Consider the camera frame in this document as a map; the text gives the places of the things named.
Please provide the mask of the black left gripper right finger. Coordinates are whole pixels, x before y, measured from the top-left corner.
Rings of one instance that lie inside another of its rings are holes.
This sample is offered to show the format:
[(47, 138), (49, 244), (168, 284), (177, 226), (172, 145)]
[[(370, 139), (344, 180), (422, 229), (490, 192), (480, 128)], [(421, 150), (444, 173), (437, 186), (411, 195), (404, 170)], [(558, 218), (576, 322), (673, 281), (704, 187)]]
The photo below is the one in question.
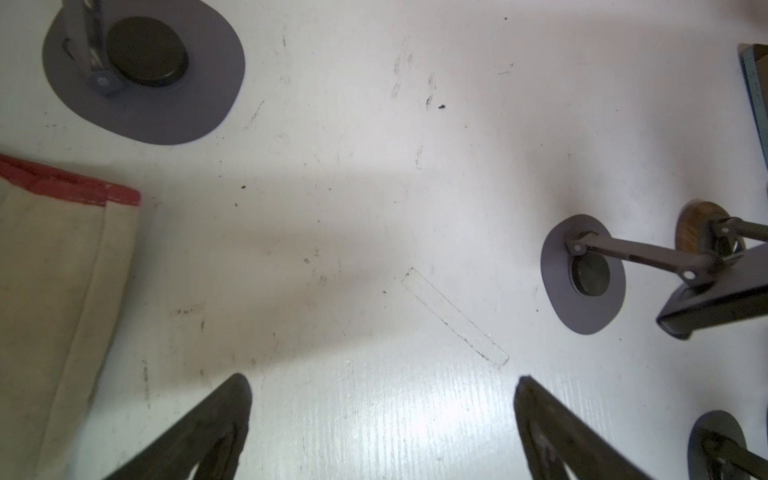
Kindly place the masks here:
[(534, 479), (646, 479), (531, 376), (514, 396), (518, 432)]

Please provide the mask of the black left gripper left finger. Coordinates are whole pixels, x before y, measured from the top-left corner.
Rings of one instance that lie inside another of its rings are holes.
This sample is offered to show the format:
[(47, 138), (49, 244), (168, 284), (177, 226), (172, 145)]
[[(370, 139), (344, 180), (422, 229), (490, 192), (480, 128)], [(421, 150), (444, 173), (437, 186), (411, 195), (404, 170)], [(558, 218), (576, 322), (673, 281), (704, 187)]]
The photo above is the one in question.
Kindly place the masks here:
[(235, 373), (110, 479), (232, 479), (249, 430), (252, 392)]

